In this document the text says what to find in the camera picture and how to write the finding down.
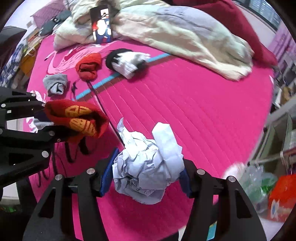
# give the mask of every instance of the cushion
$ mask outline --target cushion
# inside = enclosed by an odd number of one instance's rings
[[[200,9],[246,40],[254,51],[253,58],[268,66],[277,66],[276,57],[259,40],[249,21],[232,0],[174,0],[174,4]]]
[[[56,17],[60,12],[64,11],[66,7],[63,0],[52,0],[44,7],[35,12],[32,17],[38,28],[41,28],[47,21]]]

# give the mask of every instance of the wall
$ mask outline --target wall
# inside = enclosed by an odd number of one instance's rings
[[[50,1],[51,0],[25,0],[12,14],[5,26],[15,26],[27,29],[27,32],[22,39],[26,38],[36,28],[34,25],[29,28],[27,27],[27,23],[33,19],[31,15]]]
[[[276,34],[275,30],[249,10],[238,4],[237,6],[245,15],[245,17],[253,27],[254,31],[257,33],[261,43],[263,43],[265,47],[268,47]]]

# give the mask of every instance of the window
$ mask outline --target window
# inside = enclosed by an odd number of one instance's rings
[[[281,18],[265,0],[235,0],[235,2],[259,16],[274,30],[278,29]]]

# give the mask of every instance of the white comforter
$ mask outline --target white comforter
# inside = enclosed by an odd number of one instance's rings
[[[58,29],[54,48],[94,42],[89,11],[101,0],[80,0],[72,16]],[[190,7],[170,6],[159,0],[111,0],[120,9],[113,18],[116,36],[132,38],[164,52],[199,63],[229,80],[252,71],[254,52],[207,13]]]
[[[239,80],[252,71],[254,52],[207,13],[182,6],[137,5],[122,9],[112,30]]]

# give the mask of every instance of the plaid cloth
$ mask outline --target plaid cloth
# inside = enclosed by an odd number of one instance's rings
[[[0,76],[0,86],[10,88],[13,77],[19,69],[24,47],[24,44],[18,45],[9,61],[4,66]]]

